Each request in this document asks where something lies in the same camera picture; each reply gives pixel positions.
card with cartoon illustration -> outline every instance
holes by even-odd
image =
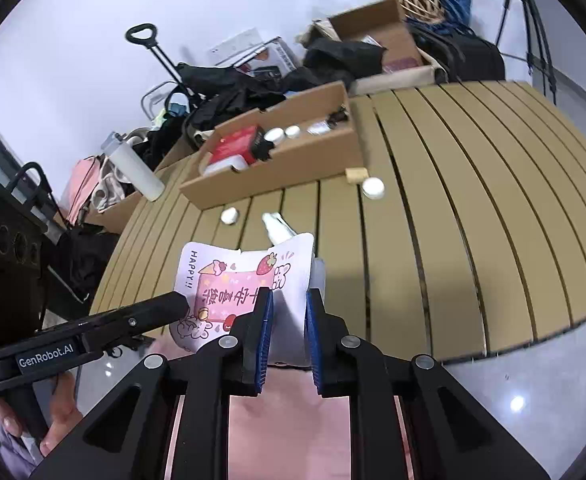
[[[306,291],[313,235],[304,233],[267,251],[231,251],[190,242],[184,246],[175,288],[188,309],[170,333],[182,348],[197,351],[230,332],[237,316],[253,310],[260,286],[274,292],[275,317],[269,362],[304,366]]]

black bag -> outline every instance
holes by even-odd
[[[419,25],[409,25],[416,45],[438,60],[448,73],[448,80],[501,81],[506,77],[504,60],[498,48],[483,40],[469,28],[450,35],[436,34]]]

white bottle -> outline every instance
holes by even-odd
[[[102,144],[102,150],[110,161],[121,171],[131,184],[148,200],[157,200],[164,191],[164,183],[134,152],[123,138],[112,132]]]

open cardboard box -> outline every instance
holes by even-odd
[[[348,110],[348,121],[320,136],[306,131],[308,126],[325,120],[342,105]],[[301,133],[295,139],[285,138],[271,150],[271,160],[259,160],[243,171],[225,168],[202,176],[210,152],[220,139],[252,124],[258,124],[265,131],[297,124]],[[300,92],[266,111],[251,110],[220,124],[194,156],[195,163],[180,191],[202,210],[364,165],[348,96],[341,81]]]
[[[170,165],[175,164],[177,161],[182,160],[182,158],[189,156],[192,153],[193,150],[184,137],[180,137],[170,149],[170,152],[168,152],[159,163],[159,166],[155,169],[155,173],[163,168],[168,168]],[[84,221],[87,224],[101,225],[109,233],[122,234],[128,219],[131,218],[135,207],[137,207],[137,204],[141,199],[142,194],[139,191],[135,191],[124,200],[105,209],[102,213],[98,212],[92,204],[90,204],[89,211],[86,214]]]
[[[370,36],[387,49],[382,65],[404,66],[395,72],[357,79],[348,90],[350,96],[447,82],[446,71],[438,61],[416,47],[405,21],[395,0],[382,0],[332,16],[329,23],[314,23],[306,44],[318,36],[342,41],[361,41]]]

white cap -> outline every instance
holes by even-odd
[[[220,219],[226,225],[233,225],[235,222],[237,222],[238,216],[239,216],[239,213],[237,212],[237,209],[234,207],[230,207],[230,208],[224,209],[222,211],[222,215],[220,216]]]
[[[286,136],[289,139],[295,139],[295,137],[297,137],[299,135],[300,129],[299,126],[297,126],[297,124],[294,124],[293,126],[289,126],[286,129]]]
[[[384,196],[384,183],[374,176],[370,177],[362,183],[362,191],[367,197],[376,200]]]
[[[273,128],[264,135],[265,140],[270,140],[274,145],[278,145],[284,139],[284,130],[282,128]]]

